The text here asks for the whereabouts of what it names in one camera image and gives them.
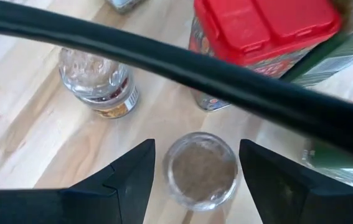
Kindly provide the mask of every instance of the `red plastic cap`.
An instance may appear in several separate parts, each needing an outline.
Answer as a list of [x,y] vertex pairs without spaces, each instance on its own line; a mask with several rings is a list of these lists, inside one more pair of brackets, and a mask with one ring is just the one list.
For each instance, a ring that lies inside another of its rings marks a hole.
[[341,26],[329,0],[195,0],[194,8],[215,54],[240,65],[318,44]]

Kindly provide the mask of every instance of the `glass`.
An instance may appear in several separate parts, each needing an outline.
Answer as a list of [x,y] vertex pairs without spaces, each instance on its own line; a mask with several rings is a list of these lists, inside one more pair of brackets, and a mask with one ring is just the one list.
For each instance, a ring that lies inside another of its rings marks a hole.
[[238,186],[238,162],[231,148],[213,134],[178,139],[163,161],[171,195],[191,210],[211,210],[230,199]]
[[136,106],[139,94],[128,65],[65,48],[59,58],[63,84],[98,114],[119,118]]

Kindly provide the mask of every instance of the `green bottle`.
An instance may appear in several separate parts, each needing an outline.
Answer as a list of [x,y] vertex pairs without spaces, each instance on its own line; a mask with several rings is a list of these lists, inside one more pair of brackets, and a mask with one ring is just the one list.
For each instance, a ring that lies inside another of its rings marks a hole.
[[303,162],[312,169],[353,186],[353,154],[310,140]]
[[310,51],[281,80],[309,87],[353,64],[353,0],[331,1],[342,15],[341,31]]

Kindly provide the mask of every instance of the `glass bottle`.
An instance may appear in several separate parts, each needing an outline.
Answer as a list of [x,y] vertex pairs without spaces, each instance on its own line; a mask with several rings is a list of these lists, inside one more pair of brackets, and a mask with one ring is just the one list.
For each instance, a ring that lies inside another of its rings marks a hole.
[[63,84],[104,118],[119,118],[136,106],[139,93],[128,65],[63,48],[59,57]]
[[332,3],[343,18],[341,31],[310,51],[282,80],[309,87],[353,64],[353,0],[332,0]]

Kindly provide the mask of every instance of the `black cable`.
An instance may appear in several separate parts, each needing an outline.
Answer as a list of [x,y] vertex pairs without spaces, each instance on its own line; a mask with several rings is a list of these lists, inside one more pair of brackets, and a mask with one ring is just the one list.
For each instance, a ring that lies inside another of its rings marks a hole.
[[353,104],[138,35],[2,1],[0,34],[63,45],[157,73],[353,152]]

